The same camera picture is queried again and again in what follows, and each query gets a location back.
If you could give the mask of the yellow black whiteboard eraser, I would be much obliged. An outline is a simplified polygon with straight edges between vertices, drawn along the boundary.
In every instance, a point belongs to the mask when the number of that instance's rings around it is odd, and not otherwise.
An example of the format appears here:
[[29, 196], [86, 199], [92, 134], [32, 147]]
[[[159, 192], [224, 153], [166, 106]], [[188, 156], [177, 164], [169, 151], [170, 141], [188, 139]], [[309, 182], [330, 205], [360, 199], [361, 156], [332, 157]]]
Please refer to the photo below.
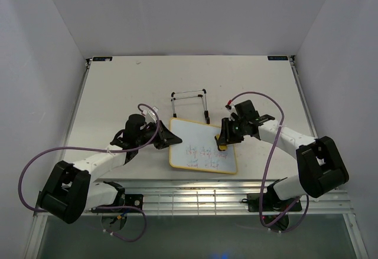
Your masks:
[[227, 145], [222, 145], [221, 142], [219, 141], [219, 137], [220, 135], [215, 135], [214, 139], [216, 141], [216, 145], [217, 145], [217, 150], [220, 151], [220, 152], [224, 152], [227, 150]]

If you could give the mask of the wire whiteboard stand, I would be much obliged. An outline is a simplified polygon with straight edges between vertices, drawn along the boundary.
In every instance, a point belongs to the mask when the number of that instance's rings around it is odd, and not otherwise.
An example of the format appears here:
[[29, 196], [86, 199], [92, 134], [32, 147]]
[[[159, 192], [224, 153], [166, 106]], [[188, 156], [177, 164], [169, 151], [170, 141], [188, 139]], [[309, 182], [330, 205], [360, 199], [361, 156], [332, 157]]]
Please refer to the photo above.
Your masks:
[[205, 88], [199, 90], [173, 91], [171, 93], [172, 116], [177, 118], [176, 104], [178, 101], [198, 99], [201, 100], [205, 123], [210, 124], [210, 114], [207, 106], [207, 90]]

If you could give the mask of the yellow framed whiteboard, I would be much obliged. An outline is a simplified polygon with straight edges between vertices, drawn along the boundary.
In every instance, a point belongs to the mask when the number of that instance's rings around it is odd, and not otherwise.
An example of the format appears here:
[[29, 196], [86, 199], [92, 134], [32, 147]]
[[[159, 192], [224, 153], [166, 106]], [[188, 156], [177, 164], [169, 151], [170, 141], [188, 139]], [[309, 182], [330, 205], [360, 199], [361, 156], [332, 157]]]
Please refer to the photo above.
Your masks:
[[237, 174], [237, 159], [233, 145], [219, 151], [215, 136], [220, 126], [172, 118], [170, 131], [182, 142], [171, 145], [169, 163], [171, 167], [211, 173]]

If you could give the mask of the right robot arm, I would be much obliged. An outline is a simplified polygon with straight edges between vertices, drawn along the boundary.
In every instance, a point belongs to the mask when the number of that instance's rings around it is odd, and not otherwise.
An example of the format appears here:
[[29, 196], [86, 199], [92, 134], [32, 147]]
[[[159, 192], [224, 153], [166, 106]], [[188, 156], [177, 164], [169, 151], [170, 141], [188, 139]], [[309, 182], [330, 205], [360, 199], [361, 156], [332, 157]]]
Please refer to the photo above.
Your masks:
[[296, 160], [298, 173], [295, 176], [275, 181], [258, 197], [262, 208], [280, 210], [288, 200], [297, 197], [319, 198], [349, 181], [349, 173], [332, 138], [298, 133], [271, 115], [260, 115], [250, 100], [236, 105], [228, 102], [225, 107], [230, 116], [222, 119], [220, 133], [215, 136], [219, 151], [242, 143], [250, 136], [271, 144], [272, 150], [279, 148]]

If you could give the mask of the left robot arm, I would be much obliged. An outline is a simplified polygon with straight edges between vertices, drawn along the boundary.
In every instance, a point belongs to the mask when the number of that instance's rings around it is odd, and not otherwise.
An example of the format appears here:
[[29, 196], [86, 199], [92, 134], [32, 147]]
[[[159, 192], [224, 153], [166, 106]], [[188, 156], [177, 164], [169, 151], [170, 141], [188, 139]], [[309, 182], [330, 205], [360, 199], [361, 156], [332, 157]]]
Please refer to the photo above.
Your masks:
[[142, 145], [152, 144], [160, 150], [180, 143], [182, 139], [163, 122], [148, 123], [144, 115], [132, 114], [104, 152], [73, 163], [61, 160], [55, 164], [37, 204], [68, 224], [87, 210], [123, 212], [127, 203], [124, 188], [115, 182], [97, 180], [130, 162]]

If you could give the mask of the right blue table label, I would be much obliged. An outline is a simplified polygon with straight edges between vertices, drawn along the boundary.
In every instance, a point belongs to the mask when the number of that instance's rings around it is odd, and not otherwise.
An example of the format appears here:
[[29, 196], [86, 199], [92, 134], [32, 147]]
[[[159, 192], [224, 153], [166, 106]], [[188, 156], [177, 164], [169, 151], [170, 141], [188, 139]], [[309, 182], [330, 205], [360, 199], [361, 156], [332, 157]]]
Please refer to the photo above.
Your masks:
[[285, 55], [269, 55], [267, 56], [269, 61], [288, 61], [289, 58]]

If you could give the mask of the blue table label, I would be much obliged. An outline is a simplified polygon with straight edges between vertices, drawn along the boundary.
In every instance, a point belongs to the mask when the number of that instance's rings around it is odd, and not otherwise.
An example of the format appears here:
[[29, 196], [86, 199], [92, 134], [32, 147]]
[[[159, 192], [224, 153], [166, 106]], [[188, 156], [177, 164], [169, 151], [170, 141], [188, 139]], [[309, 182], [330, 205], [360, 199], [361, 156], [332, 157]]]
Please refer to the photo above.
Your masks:
[[93, 57], [92, 61], [93, 62], [107, 62], [107, 61], [112, 61], [113, 57]]
[[269, 55], [267, 56], [269, 61], [288, 61], [289, 58], [285, 55]]

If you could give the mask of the left blue table label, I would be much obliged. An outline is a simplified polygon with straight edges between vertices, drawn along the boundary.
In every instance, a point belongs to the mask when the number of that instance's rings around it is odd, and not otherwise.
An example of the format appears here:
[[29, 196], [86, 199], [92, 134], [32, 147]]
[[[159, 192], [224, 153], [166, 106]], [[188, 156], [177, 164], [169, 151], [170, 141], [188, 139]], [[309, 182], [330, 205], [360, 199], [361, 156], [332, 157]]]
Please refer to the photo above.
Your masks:
[[107, 62], [107, 61], [112, 61], [113, 57], [93, 57], [92, 61], [93, 62]]

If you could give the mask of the aluminium table frame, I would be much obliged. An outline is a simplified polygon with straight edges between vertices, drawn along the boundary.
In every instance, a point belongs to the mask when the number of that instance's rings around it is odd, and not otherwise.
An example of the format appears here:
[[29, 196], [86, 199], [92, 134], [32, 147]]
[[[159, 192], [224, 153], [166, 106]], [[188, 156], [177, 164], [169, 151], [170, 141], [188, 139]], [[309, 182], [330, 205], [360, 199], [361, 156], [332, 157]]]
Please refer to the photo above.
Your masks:
[[[132, 114], [142, 114], [155, 106], [157, 121], [169, 129], [172, 116], [173, 91], [207, 90], [210, 125], [220, 126], [229, 116], [225, 105], [250, 100], [260, 115], [268, 114], [303, 135], [317, 136], [301, 91], [294, 59], [269, 61], [268, 55], [226, 56], [96, 56], [113, 57], [112, 61], [93, 62], [88, 59], [84, 83], [70, 121], [69, 132], [62, 147], [55, 149], [57, 160], [73, 163], [104, 152], [115, 134], [124, 129]], [[177, 118], [205, 123], [201, 100], [178, 101]], [[97, 180], [115, 182], [125, 194], [143, 194], [143, 209], [128, 212], [129, 219], [139, 219], [137, 230], [125, 228], [118, 237], [127, 242], [142, 242], [151, 231], [156, 217], [191, 216], [196, 218], [242, 215], [258, 219], [258, 212], [249, 212], [240, 201], [250, 193], [262, 194], [273, 182], [295, 176], [296, 160], [284, 151], [271, 149], [271, 144], [246, 136], [234, 144], [237, 174], [202, 172], [171, 167], [169, 149], [142, 145], [138, 154], [127, 164], [115, 168]], [[52, 170], [42, 179], [43, 190]], [[301, 212], [290, 212], [296, 200]], [[48, 213], [37, 204], [29, 209]], [[281, 240], [293, 239], [289, 250], [295, 258], [309, 258], [306, 245], [320, 242], [326, 254], [341, 247], [340, 236], [329, 223], [317, 226], [321, 235], [306, 228], [311, 215], [341, 215], [357, 258], [367, 258], [365, 244], [356, 216], [343, 185], [319, 198], [301, 196], [284, 212], [299, 217], [296, 229], [278, 231], [258, 223], [263, 235]]]

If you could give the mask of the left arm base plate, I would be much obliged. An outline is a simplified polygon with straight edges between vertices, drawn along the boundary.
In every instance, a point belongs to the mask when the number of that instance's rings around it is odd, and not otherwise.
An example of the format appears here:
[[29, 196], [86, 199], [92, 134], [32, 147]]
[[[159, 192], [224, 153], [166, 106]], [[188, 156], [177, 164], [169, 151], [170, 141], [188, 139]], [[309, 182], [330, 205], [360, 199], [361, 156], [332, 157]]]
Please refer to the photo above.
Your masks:
[[92, 208], [92, 213], [135, 213], [136, 210], [124, 208], [124, 206], [131, 206], [138, 209], [143, 209], [144, 195], [143, 194], [123, 194], [117, 196], [114, 203], [109, 205], [101, 205], [100, 208]]

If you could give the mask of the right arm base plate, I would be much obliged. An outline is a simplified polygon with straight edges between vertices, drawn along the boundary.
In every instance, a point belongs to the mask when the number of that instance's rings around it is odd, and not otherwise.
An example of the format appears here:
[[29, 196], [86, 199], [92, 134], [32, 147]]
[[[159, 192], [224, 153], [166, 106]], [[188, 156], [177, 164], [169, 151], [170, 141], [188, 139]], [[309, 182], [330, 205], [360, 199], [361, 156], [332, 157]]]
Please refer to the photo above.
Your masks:
[[[267, 196], [263, 197], [262, 211], [263, 212], [283, 212], [290, 206], [295, 198], [290, 198], [284, 201], [273, 202]], [[240, 201], [242, 204], [247, 205], [247, 210], [249, 212], [258, 212], [259, 211], [259, 194], [250, 193], [247, 194], [245, 198]], [[302, 205], [300, 200], [296, 200], [293, 207], [289, 210], [290, 212], [301, 212]]]

